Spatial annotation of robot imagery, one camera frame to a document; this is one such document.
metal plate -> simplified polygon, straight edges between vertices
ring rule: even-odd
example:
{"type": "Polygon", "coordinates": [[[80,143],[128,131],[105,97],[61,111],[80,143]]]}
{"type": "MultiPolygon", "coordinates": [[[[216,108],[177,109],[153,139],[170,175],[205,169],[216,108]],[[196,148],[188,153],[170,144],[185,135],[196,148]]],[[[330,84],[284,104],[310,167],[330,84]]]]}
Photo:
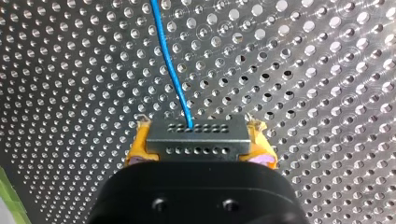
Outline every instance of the metal plate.
{"type": "Polygon", "coordinates": [[[192,129],[184,120],[155,120],[147,138],[148,153],[158,154],[161,161],[238,161],[249,149],[244,116],[198,119],[192,129]]]}
{"type": "MultiPolygon", "coordinates": [[[[198,119],[249,112],[312,223],[394,223],[396,4],[162,1],[198,119]]],[[[84,223],[135,114],[180,118],[149,2],[0,2],[0,160],[33,223],[84,223]]]]}

wire insulation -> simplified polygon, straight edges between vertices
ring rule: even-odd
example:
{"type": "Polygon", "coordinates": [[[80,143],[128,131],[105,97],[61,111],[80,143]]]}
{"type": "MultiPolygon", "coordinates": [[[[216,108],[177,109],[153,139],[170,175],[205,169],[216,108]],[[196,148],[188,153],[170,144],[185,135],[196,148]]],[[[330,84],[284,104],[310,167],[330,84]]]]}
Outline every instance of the wire insulation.
{"type": "Polygon", "coordinates": [[[171,55],[169,53],[168,46],[166,44],[166,35],[163,30],[163,22],[161,21],[160,7],[158,6],[157,0],[150,0],[150,3],[154,14],[155,25],[157,27],[158,39],[160,41],[161,49],[163,50],[163,58],[165,59],[166,67],[168,68],[169,75],[176,89],[176,93],[181,103],[181,107],[183,108],[187,125],[189,126],[189,128],[192,128],[194,123],[192,120],[191,112],[190,109],[187,107],[186,97],[184,96],[183,89],[181,88],[180,82],[177,77],[177,73],[172,64],[171,55]]]}

